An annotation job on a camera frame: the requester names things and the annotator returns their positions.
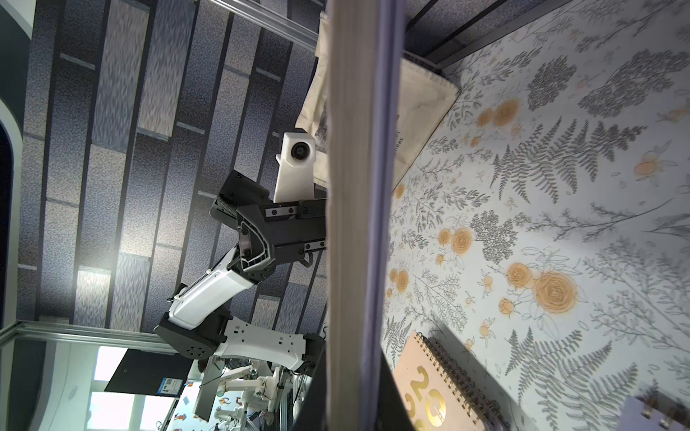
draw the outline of white robot arm segment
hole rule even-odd
[[[219,305],[254,285],[252,281],[230,269],[230,262],[236,252],[237,247],[227,252],[223,259],[196,283],[175,295],[168,313],[170,322],[192,330]]]
[[[227,340],[215,351],[217,356],[272,361],[293,371],[304,363],[306,340],[303,335],[261,328],[233,316],[228,320],[225,336]]]

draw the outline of notebook cover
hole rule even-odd
[[[408,416],[416,430],[496,431],[471,407],[455,381],[426,347],[420,335],[413,332],[400,355],[393,378]]]

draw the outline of vertical pole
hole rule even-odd
[[[333,0],[328,66],[328,428],[372,430],[402,57],[400,0]]]

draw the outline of window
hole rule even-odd
[[[162,423],[165,420],[173,400],[174,398],[170,397],[152,397],[147,395],[144,401],[144,412],[141,414],[139,429],[142,431],[157,430],[159,425],[156,425],[156,423]]]
[[[98,357],[96,358],[96,370],[93,373],[93,379],[98,381],[109,381],[115,373],[117,366],[120,364],[122,357],[127,352],[123,347],[110,347],[102,345],[98,349]]]
[[[91,415],[86,427],[89,430],[128,430],[133,405],[134,394],[91,392]]]

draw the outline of metal rail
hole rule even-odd
[[[251,0],[211,0],[213,3],[231,11],[233,14],[245,18],[258,26],[261,26],[278,36],[288,39],[290,42],[316,51],[316,42],[319,35],[286,17],[273,12],[266,6],[262,6]]]
[[[15,322],[0,331],[0,348],[13,339],[66,341],[69,343],[110,345],[145,350],[146,352],[175,353],[175,349],[156,334],[89,328],[64,323]]]

